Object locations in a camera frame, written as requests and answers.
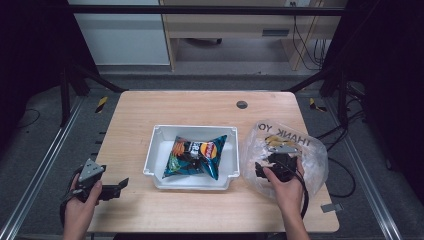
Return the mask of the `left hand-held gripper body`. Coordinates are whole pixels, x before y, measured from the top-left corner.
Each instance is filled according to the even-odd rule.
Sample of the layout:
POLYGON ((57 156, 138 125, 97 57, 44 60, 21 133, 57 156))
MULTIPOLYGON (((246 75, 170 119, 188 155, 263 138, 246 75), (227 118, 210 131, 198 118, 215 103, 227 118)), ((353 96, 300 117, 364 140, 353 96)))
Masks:
MULTIPOLYGON (((81 169, 75 186, 75 189, 77 190, 77 198, 80 201, 85 202, 88 199, 91 189, 93 188, 94 184, 101 179, 105 170, 105 165, 98 165, 95 161, 91 159, 88 159, 86 161, 86 163, 81 169)), ((114 188, 111 186, 104 185, 103 190, 105 189, 114 188)))

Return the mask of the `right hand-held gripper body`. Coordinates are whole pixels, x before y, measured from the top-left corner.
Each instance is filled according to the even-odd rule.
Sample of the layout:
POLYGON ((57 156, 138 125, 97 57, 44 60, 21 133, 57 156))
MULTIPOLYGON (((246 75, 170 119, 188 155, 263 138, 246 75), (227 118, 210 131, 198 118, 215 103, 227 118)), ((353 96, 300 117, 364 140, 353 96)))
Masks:
POLYGON ((297 171, 297 149, 287 145, 268 147, 269 169, 281 182, 290 181, 297 171))

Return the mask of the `clear plastic bag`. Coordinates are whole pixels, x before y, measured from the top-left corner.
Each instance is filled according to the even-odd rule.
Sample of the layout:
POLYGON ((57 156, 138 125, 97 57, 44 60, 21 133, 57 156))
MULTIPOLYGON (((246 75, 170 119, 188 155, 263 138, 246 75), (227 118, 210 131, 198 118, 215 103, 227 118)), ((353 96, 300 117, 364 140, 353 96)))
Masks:
POLYGON ((267 157, 270 152, 265 138, 277 135, 295 143, 297 158, 304 169, 303 179, 310 198, 313 198, 328 177, 328 154, 323 143, 306 133, 293 129, 276 119, 260 120, 255 123, 241 145, 240 170, 243 178, 257 192, 274 199, 275 190, 266 178, 256 175, 255 164, 271 166, 267 157))

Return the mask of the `white plastic bin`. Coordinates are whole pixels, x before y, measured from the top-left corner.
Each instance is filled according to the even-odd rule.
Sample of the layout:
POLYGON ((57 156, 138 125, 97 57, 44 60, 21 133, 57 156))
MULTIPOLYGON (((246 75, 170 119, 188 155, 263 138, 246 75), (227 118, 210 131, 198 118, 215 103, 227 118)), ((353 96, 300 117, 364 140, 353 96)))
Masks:
POLYGON ((240 175, 237 128, 157 125, 152 133, 143 173, 152 176, 155 186, 159 189, 225 190, 230 181, 240 175), (163 172, 177 136, 190 141, 208 141, 222 135, 226 135, 227 140, 223 148, 217 180, 207 173, 163 178, 163 172))

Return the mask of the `blue potato chips packet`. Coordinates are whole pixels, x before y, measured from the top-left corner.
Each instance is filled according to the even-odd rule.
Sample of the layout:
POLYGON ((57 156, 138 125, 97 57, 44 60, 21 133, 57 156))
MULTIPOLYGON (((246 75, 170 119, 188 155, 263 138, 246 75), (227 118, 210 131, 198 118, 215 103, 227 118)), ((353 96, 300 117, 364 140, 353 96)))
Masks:
POLYGON ((217 180, 226 140, 226 135, 208 141, 190 141, 177 136, 171 148, 163 178, 207 173, 217 180))

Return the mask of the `person's left hand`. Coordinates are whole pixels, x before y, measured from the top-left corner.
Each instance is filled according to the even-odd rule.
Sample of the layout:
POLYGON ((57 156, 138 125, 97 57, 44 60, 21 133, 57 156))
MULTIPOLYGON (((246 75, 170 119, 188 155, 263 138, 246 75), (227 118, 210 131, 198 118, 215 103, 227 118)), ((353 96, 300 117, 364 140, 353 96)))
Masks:
POLYGON ((102 181, 98 180, 91 189, 89 197, 85 202, 75 197, 71 198, 66 204, 65 219, 70 222, 82 220, 91 221, 94 209, 99 204, 98 198, 102 192, 102 187, 102 181))

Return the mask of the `person's right hand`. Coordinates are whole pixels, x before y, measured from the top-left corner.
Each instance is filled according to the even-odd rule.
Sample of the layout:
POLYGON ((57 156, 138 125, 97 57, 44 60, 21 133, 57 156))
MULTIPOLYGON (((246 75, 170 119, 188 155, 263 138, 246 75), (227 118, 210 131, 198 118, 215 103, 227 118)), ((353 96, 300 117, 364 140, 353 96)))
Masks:
POLYGON ((295 178, 288 182, 281 182, 269 168, 264 168, 263 171, 275 190, 277 204, 282 216, 300 216, 303 200, 301 182, 295 178))

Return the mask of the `yellow snack packet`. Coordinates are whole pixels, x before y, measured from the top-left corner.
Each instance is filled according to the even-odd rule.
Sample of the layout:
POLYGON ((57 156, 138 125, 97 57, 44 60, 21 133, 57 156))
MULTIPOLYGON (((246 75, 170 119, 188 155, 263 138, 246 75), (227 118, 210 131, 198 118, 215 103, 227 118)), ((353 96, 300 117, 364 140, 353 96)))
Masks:
POLYGON ((276 147, 276 146, 280 146, 280 145, 285 145, 285 146, 290 146, 290 147, 294 147, 295 143, 289 140, 286 140, 280 136, 277 135, 270 135, 268 137, 265 138, 265 143, 268 146, 272 146, 272 147, 276 147))

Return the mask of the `yellow black floor tape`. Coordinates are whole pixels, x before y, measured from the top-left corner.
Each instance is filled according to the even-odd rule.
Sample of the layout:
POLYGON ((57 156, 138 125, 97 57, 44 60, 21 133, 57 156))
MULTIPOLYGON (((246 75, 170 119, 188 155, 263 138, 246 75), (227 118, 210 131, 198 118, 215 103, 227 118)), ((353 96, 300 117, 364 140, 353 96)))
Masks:
POLYGON ((99 100, 98 105, 96 107, 95 113, 101 113, 102 112, 107 100, 108 100, 107 96, 101 97, 101 99, 99 100))
POLYGON ((310 109, 315 109, 320 112, 327 112, 327 108, 323 106, 318 106, 314 98, 309 98, 309 106, 310 106, 310 109))

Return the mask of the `grey tape piece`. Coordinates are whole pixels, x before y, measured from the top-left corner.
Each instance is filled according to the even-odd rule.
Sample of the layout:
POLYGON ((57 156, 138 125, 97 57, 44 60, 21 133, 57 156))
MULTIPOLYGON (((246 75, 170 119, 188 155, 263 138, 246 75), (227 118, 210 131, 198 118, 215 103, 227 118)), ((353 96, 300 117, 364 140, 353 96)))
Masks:
POLYGON ((343 206, 340 203, 337 204, 325 204, 321 206, 321 209, 324 213, 328 213, 328 212, 338 212, 338 211, 342 211, 343 210, 343 206))

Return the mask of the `black metal stand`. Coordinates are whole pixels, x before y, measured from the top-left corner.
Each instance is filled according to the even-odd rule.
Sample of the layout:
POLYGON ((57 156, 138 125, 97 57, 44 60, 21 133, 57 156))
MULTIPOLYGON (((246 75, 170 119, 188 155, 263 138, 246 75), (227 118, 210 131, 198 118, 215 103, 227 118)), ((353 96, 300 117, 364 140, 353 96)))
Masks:
POLYGON ((60 92, 61 92, 61 108, 62 120, 60 126, 63 127, 70 120, 71 106, 70 106, 70 92, 69 87, 72 87, 78 96, 87 96, 90 88, 86 83, 86 79, 91 79, 96 83, 106 87, 115 93, 123 93, 125 88, 121 88, 99 74, 94 73, 80 65, 70 65, 64 67, 60 73, 60 92))
POLYGON ((337 97, 337 120, 341 126, 346 129, 348 126, 348 115, 346 107, 347 97, 347 75, 342 67, 330 66, 320 70, 306 80, 286 89, 286 92, 296 93, 301 89, 323 80, 319 93, 322 97, 329 97, 335 91, 338 92, 337 97))

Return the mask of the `white cabinet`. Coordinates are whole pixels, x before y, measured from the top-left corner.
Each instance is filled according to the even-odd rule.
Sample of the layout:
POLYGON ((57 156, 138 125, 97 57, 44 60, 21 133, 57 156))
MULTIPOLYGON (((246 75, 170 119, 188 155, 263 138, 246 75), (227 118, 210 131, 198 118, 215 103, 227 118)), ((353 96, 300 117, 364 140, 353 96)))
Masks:
POLYGON ((75 14, 98 66, 169 65, 160 14, 75 14))

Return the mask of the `black horizontal bar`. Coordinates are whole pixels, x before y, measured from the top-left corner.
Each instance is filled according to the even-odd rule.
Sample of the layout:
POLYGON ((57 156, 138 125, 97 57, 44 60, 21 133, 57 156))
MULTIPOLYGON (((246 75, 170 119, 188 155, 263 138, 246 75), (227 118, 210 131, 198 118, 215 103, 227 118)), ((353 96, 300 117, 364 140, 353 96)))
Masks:
POLYGON ((203 14, 203 15, 284 15, 342 16, 344 8, 251 7, 251 6, 153 6, 153 5, 69 5, 72 13, 90 14, 203 14))

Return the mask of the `aluminium floor rail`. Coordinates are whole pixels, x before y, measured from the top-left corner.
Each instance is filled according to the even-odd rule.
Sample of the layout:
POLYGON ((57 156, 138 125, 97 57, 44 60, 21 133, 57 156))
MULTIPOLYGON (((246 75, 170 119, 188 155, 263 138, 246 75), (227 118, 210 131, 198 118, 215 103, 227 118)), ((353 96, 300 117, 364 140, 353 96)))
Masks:
POLYGON ((78 116, 77 97, 68 117, 52 101, 32 101, 24 121, 0 153, 0 240, 13 240, 51 170, 78 116))
POLYGON ((348 113, 347 120, 342 123, 341 118, 338 116, 339 110, 336 103, 331 99, 324 99, 324 103, 328 107, 328 112, 331 115, 334 124, 341 126, 339 130, 340 136, 331 144, 331 147, 339 146, 343 149, 347 160, 350 162, 352 172, 356 185, 360 186, 362 193, 367 199, 368 206, 370 207, 376 222, 384 235, 385 240, 403 240, 401 233, 392 218, 374 180, 371 177, 368 169, 364 165, 362 158, 355 147, 353 140, 349 135, 349 131, 353 129, 353 125, 364 118, 365 115, 362 110, 354 113, 348 113))

